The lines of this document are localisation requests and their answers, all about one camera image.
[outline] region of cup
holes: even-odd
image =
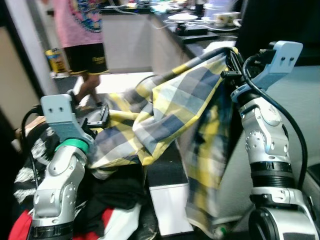
[[[240,17],[240,12],[238,12],[238,11],[229,12],[227,25],[228,26],[233,26],[234,25],[234,20],[238,19],[239,17]]]
[[[227,25],[229,20],[229,13],[227,12],[218,12],[214,13],[212,18],[214,20],[214,25],[217,27],[224,27]]]

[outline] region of black shorts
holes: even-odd
[[[102,43],[65,47],[64,51],[71,74],[87,72],[90,75],[98,75],[108,70]]]

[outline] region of floor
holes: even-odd
[[[96,88],[97,93],[123,93],[133,89],[143,78],[152,75],[152,72],[104,74],[100,76],[100,85]],[[56,79],[60,93],[73,89],[78,93],[82,77],[66,77]],[[86,96],[81,106],[90,105],[90,96]],[[166,169],[175,169],[170,174]],[[182,233],[189,233],[192,238],[193,228],[187,220],[185,205],[188,197],[188,181],[184,173],[181,158],[175,145],[170,146],[169,152],[163,159],[158,159],[147,170],[150,178],[150,193],[158,218],[159,231],[161,236],[168,236],[166,239],[180,239]]]

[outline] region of pink t-shirt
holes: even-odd
[[[56,31],[63,48],[103,42],[102,0],[53,0]]]

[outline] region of plaid shirt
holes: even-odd
[[[97,178],[108,168],[152,164],[172,141],[199,120],[185,159],[189,179],[186,213],[189,221],[207,235],[217,216],[217,191],[226,167],[230,96],[220,73],[225,55],[208,52],[167,74],[146,79],[134,90],[107,96],[110,121],[95,139],[89,168]]]

